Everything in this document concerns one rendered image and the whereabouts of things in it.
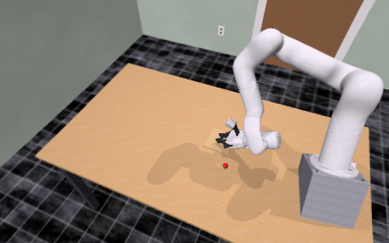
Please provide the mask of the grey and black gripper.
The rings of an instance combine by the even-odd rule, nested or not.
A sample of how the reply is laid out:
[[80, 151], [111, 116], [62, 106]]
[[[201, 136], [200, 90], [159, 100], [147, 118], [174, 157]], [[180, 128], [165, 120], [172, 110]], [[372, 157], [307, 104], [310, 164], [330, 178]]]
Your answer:
[[[227, 139], [221, 139], [216, 138], [217, 143], [223, 143], [224, 148], [244, 148], [246, 147], [246, 144], [244, 142], [244, 130], [239, 130], [240, 133], [238, 137], [236, 136], [234, 130], [231, 130], [229, 132], [225, 133], [219, 133], [219, 137], [221, 138], [227, 138]], [[226, 141], [226, 142], [225, 142]]]

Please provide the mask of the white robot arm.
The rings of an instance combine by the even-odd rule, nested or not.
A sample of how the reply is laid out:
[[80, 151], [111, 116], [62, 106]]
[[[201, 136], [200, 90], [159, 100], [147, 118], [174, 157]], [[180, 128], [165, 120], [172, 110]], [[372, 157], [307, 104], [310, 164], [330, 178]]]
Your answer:
[[359, 171], [352, 158], [365, 122], [381, 99], [383, 81], [373, 72], [338, 61], [277, 29], [263, 30], [233, 63], [234, 77], [246, 112], [244, 142], [255, 155], [266, 149], [278, 149], [281, 145], [278, 131], [260, 129], [264, 105], [254, 71], [270, 55], [342, 93], [331, 116], [320, 155], [311, 156], [309, 162], [334, 176], [357, 177]]

